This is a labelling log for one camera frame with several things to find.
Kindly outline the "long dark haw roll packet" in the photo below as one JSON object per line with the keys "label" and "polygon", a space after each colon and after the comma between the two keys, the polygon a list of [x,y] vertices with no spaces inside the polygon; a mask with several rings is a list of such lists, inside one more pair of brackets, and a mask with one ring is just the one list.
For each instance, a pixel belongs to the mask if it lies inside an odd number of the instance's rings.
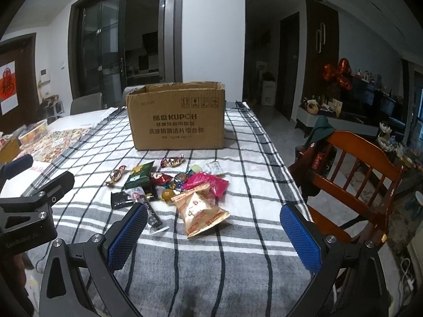
{"label": "long dark haw roll packet", "polygon": [[142,187],[131,188],[129,190],[129,195],[131,196],[134,203],[141,203],[145,206],[147,211],[148,231],[151,235],[168,230],[168,225],[166,225],[160,219],[157,212],[153,209],[153,206],[149,202],[148,195],[145,193]]}

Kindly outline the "orange tan snack bag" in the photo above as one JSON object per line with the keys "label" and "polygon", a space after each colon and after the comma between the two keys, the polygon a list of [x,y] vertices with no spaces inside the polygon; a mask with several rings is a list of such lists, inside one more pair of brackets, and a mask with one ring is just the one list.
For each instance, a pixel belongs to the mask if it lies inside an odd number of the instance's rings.
{"label": "orange tan snack bag", "polygon": [[171,203],[176,206],[183,219],[186,237],[192,238],[226,220],[230,213],[214,202],[209,184],[173,196]]}

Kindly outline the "clear plastic food container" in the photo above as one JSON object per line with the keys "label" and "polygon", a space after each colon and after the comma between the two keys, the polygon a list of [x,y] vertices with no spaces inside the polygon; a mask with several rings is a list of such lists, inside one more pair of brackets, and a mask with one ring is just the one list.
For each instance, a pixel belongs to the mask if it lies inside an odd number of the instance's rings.
{"label": "clear plastic food container", "polygon": [[30,145],[41,139],[48,132],[48,123],[46,119],[40,120],[37,123],[29,125],[19,136],[18,140],[21,146]]}

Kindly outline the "brown wrapped candy left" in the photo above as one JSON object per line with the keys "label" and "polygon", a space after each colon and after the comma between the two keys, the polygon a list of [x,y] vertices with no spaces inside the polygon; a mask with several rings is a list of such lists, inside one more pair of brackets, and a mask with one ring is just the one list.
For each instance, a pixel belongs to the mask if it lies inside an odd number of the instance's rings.
{"label": "brown wrapped candy left", "polygon": [[113,187],[122,178],[125,172],[125,165],[121,165],[117,169],[112,170],[111,173],[108,175],[108,180],[105,182],[105,185],[107,187]]}

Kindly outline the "black small packet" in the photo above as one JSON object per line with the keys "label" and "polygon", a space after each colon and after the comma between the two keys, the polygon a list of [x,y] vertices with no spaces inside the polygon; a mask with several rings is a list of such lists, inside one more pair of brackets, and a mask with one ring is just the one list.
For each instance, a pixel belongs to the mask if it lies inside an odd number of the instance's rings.
{"label": "black small packet", "polygon": [[133,200],[125,191],[111,193],[111,208],[113,210],[120,210],[130,207],[131,205],[133,205]]}

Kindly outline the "green snack packet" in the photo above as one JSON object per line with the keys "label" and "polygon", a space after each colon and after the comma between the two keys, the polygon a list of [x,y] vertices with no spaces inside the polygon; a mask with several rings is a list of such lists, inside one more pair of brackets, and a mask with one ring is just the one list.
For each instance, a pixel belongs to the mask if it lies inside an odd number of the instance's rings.
{"label": "green snack packet", "polygon": [[125,182],[124,189],[130,190],[132,188],[146,187],[151,184],[151,171],[154,162],[148,162],[142,165],[135,166]]}

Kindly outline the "red wooden chair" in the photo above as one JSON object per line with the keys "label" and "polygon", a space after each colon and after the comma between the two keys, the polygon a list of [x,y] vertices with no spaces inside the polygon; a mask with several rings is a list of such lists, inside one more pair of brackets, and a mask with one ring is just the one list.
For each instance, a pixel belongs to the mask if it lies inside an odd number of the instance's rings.
{"label": "red wooden chair", "polygon": [[320,232],[344,243],[370,240],[378,249],[387,242],[389,217],[404,166],[392,163],[380,147],[352,132],[335,131],[327,139],[302,148],[289,172],[305,201],[317,188],[356,214],[336,225],[310,207]]}

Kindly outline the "yellow round candy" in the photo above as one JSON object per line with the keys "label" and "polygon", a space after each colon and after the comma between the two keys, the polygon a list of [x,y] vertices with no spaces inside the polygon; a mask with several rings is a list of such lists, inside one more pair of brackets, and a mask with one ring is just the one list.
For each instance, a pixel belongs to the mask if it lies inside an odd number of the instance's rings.
{"label": "yellow round candy", "polygon": [[162,192],[160,194],[161,199],[163,201],[165,201],[166,203],[170,203],[171,202],[171,199],[175,195],[176,195],[175,192],[172,189],[170,189],[170,188],[166,188],[166,189],[162,190]]}

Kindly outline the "maroon wrapped candy top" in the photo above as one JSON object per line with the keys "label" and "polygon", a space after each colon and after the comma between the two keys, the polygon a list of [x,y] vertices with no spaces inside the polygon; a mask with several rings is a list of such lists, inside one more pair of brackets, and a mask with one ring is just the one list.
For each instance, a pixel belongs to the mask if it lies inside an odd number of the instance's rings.
{"label": "maroon wrapped candy top", "polygon": [[182,163],[185,162],[185,157],[183,154],[179,155],[179,156],[175,156],[175,157],[164,157],[161,162],[160,162],[160,167],[161,168],[165,168],[165,167],[178,167],[180,166]]}

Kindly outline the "blue foil candy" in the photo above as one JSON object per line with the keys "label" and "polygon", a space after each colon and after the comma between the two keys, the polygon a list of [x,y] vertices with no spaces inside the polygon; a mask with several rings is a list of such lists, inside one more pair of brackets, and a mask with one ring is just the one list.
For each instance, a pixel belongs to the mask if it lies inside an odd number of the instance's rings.
{"label": "blue foil candy", "polygon": [[177,173],[173,178],[176,189],[180,189],[192,175],[193,172],[191,170],[185,173]]}

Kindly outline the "brown cardboard box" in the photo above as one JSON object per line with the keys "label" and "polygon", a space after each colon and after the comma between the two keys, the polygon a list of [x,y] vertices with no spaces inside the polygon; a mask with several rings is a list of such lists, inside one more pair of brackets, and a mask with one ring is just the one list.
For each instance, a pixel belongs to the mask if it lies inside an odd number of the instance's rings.
{"label": "brown cardboard box", "polygon": [[214,150],[224,146],[225,86],[160,83],[126,95],[137,150]]}

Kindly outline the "plaid grey white tablecloth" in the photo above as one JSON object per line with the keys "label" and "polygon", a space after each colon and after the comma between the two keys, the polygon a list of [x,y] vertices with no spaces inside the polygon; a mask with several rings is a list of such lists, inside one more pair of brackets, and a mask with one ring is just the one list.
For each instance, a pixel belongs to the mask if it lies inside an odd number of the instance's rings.
{"label": "plaid grey white tablecloth", "polygon": [[144,230],[116,278],[144,316],[286,316],[310,281],[280,224],[292,204],[307,214],[287,167],[254,112],[241,102],[224,112],[219,150],[137,150],[125,109],[101,120],[24,188],[37,188],[64,171],[72,189],[55,203],[54,226],[66,243],[106,232],[125,209],[111,206],[106,185],[121,165],[170,176],[217,165],[227,188],[212,204],[228,217],[197,231],[187,212],[163,200],[153,210],[164,224]]}

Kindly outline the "white small sachet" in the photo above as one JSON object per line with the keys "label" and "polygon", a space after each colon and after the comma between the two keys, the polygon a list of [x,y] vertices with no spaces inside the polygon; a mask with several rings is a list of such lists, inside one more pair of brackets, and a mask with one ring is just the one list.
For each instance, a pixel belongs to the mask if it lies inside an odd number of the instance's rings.
{"label": "white small sachet", "polygon": [[208,162],[204,171],[207,174],[215,176],[222,176],[226,174],[226,172],[223,170],[222,166],[217,160]]}

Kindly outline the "pink snack packet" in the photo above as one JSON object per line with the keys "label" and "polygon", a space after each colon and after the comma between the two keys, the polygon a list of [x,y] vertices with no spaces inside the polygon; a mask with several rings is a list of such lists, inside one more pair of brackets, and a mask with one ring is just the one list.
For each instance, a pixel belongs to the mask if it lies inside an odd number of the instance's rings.
{"label": "pink snack packet", "polygon": [[229,182],[215,175],[208,173],[195,173],[190,176],[181,186],[182,190],[190,190],[199,185],[209,184],[210,192],[220,198],[226,192]]}

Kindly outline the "red paper wall poster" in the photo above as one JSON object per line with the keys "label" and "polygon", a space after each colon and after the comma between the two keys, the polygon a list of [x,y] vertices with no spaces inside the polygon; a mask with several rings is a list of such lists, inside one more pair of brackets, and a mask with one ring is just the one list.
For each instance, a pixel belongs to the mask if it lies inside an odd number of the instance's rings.
{"label": "red paper wall poster", "polygon": [[16,95],[15,61],[0,67],[0,102]]}

